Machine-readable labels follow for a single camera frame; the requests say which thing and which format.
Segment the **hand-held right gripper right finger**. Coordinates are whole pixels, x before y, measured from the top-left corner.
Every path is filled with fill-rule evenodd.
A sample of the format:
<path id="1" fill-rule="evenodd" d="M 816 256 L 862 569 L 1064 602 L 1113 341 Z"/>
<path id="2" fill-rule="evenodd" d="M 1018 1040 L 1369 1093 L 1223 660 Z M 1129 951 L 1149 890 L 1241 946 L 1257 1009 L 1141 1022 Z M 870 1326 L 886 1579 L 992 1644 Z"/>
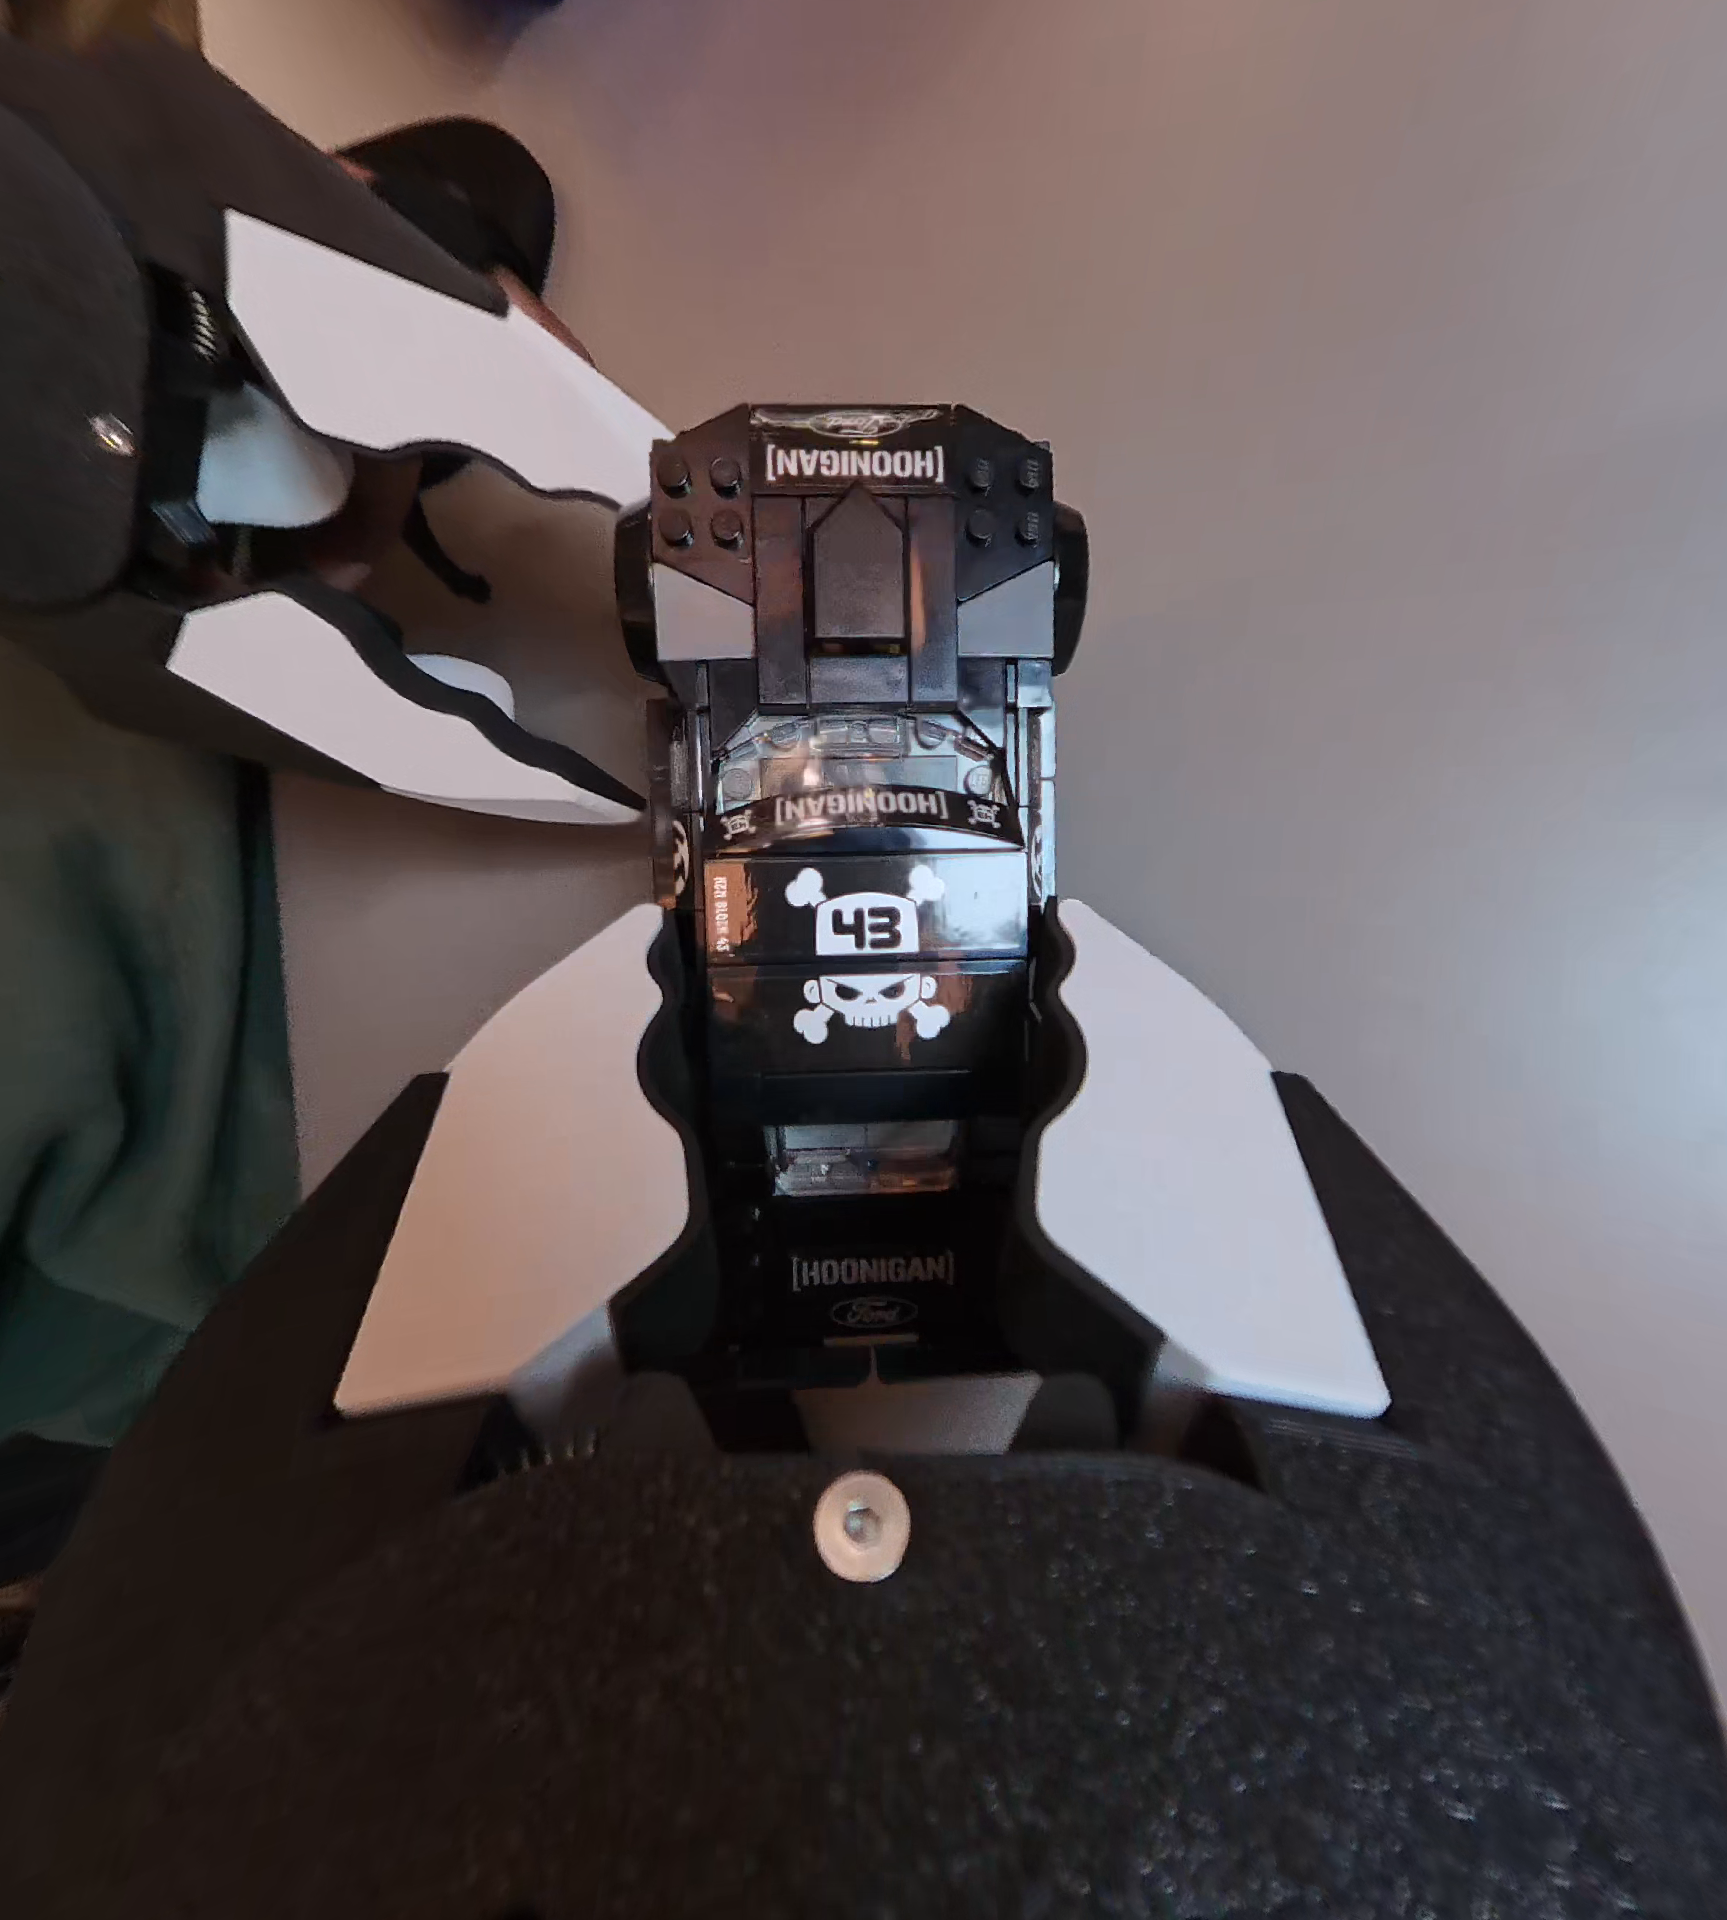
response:
<path id="1" fill-rule="evenodd" d="M 1391 1403 L 1269 1062 L 1097 909 L 1046 908 L 1032 1008 L 1028 1363 L 1167 1449 L 1211 1400 Z"/>

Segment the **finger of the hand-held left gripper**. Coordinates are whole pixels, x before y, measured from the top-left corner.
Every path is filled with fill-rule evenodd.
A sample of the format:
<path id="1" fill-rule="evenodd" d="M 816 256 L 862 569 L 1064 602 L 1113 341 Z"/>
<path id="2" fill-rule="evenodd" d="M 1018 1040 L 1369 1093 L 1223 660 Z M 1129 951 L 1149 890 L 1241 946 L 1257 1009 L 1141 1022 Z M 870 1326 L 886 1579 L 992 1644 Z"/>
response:
<path id="1" fill-rule="evenodd" d="M 620 510 L 668 427 L 544 326 L 230 207 L 228 306 L 302 425 L 370 454 L 450 449 Z"/>
<path id="2" fill-rule="evenodd" d="M 516 718 L 512 683 L 474 660 L 406 652 L 364 602 L 310 585 L 188 616 L 180 681 L 376 787 L 540 823 L 624 826 L 644 798 Z"/>

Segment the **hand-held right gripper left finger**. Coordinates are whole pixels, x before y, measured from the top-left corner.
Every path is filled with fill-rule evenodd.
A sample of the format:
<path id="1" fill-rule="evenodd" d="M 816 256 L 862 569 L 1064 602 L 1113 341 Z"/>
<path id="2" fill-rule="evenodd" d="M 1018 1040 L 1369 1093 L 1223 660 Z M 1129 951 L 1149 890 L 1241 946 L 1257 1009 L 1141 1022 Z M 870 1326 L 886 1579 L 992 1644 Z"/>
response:
<path id="1" fill-rule="evenodd" d="M 620 1299 L 700 1239 L 696 1148 L 640 1067 L 668 929 L 638 903 L 452 1057 L 340 1378 L 344 1417 L 484 1395 L 534 1436 L 608 1417 Z"/>

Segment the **black lego car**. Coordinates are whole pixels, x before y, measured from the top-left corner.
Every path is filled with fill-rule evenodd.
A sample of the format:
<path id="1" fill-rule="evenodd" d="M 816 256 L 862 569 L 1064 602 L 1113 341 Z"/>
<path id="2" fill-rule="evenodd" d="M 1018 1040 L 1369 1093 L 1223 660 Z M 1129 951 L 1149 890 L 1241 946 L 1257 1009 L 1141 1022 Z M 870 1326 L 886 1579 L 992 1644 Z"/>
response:
<path id="1" fill-rule="evenodd" d="M 680 1247 L 616 1303 L 644 1370 L 994 1370 L 1056 876 L 1058 678 L 1091 542 L 976 408 L 746 401 L 658 440 L 616 527 L 654 686 Z"/>

